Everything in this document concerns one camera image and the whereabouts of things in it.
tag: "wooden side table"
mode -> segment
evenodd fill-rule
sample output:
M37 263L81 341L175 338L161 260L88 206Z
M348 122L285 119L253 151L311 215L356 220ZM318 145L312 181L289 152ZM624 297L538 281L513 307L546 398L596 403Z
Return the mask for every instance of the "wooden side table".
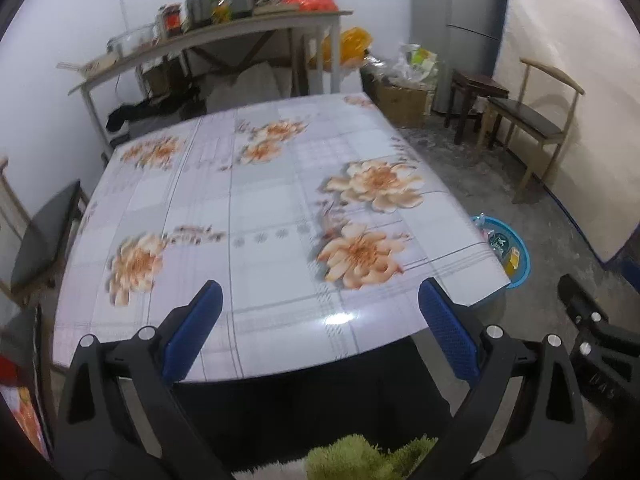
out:
M462 111L460 112L460 119L458 120L458 129L456 130L456 136L453 139L454 144L460 144L462 142L462 134L465 131L466 118L469 115L469 110L478 96L480 97L509 97L509 91L502 85L495 82L485 75L469 75L459 70L453 71L451 78L451 94L449 95L449 106L447 106L447 116L444 120L445 128L449 127L451 120L451 111L453 110L453 101L456 96L456 90L461 91L464 94L464 101L462 103ZM497 133L500 127L500 118L495 121L494 132Z

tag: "black chair cushion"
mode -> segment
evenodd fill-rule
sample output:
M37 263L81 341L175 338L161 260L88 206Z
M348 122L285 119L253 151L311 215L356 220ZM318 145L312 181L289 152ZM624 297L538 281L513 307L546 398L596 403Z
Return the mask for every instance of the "black chair cushion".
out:
M65 187L31 219L15 260L11 289L19 290L46 270L63 251L66 228L73 220L80 194L80 181Z
M526 104L519 103L513 99L500 99L497 97L489 97L488 101L497 108L498 113L501 110L507 112L539 132L545 139L562 133L561 128Z

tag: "green fuzzy object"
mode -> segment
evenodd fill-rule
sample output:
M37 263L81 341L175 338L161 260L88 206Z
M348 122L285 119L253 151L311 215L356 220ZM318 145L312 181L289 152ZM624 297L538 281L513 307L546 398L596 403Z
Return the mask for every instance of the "green fuzzy object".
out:
M362 435L349 435L306 456L308 480L403 480L431 451L437 438L417 438L395 452L380 452Z

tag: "gray refrigerator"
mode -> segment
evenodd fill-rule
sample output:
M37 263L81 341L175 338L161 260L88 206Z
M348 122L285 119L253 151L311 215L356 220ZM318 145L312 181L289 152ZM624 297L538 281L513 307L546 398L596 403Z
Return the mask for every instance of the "gray refrigerator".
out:
M411 42L441 61L433 109L444 112L453 69L492 76L508 0L412 0ZM459 111L460 97L454 112Z

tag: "concrete floor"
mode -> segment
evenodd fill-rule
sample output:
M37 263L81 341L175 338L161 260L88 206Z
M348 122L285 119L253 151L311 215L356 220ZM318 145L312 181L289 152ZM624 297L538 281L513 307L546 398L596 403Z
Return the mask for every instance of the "concrete floor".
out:
M577 330L558 300L556 285L571 273L609 314L612 324L640 332L640 296L620 275L602 269L582 235L542 185L531 180L523 203L513 204L515 186L524 167L502 147L484 150L481 161L472 163L477 134L469 121L463 143L453 144L456 121L450 129L443 120L431 117L421 130L399 130L440 176L469 214L484 212L506 222L527 245L531 274L520 287L506 292L506 310L500 325L512 337L540 341L546 334L562 338L567 350L573 347ZM457 380L428 330L414 341L452 413L466 396L468 387ZM509 421L520 380L511 380L503 404L481 452L494 452ZM600 415L584 402L588 431Z

